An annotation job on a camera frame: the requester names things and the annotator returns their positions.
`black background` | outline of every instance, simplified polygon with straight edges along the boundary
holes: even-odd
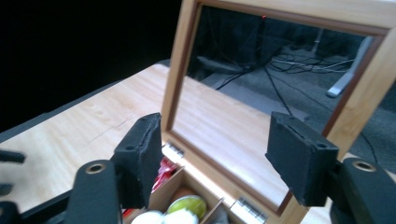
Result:
[[[169,59],[177,1],[0,3],[0,132]]]

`wooden frame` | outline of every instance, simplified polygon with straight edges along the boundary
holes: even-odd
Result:
[[[270,15],[286,21],[297,21],[325,28],[335,28],[371,35],[372,47],[363,59],[357,75],[349,84],[326,125],[323,135],[340,147],[339,160],[344,158],[368,119],[396,79],[396,3],[372,0],[184,0],[174,43],[170,77],[163,101],[163,134],[165,139],[193,148],[173,132],[177,105],[186,74],[201,6],[220,7],[257,15]],[[195,149],[195,156],[202,156]],[[214,178],[217,166],[208,162]],[[241,187],[241,191],[253,194]],[[301,207],[290,194],[276,209],[263,208],[269,220],[278,223],[300,223],[307,209]]]

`light wood surface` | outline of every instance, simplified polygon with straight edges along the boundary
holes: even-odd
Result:
[[[22,165],[0,163],[0,181],[15,184],[0,200],[24,212],[70,190],[81,165],[110,159],[140,117],[161,111],[167,71],[153,65],[1,143],[27,158]]]

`hinge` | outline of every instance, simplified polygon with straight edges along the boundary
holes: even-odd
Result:
[[[239,198],[230,208],[230,210],[236,214],[245,223],[251,224],[263,224],[267,220],[268,216],[264,212],[255,208],[245,198]]]
[[[163,145],[163,154],[174,163],[177,163],[184,157],[184,151],[170,143],[165,143],[165,145]]]

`yellow ball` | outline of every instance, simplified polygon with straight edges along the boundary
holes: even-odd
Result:
[[[167,213],[171,214],[181,209],[193,212],[198,218],[202,218],[206,213],[206,202],[197,195],[188,195],[174,201],[168,208]]]

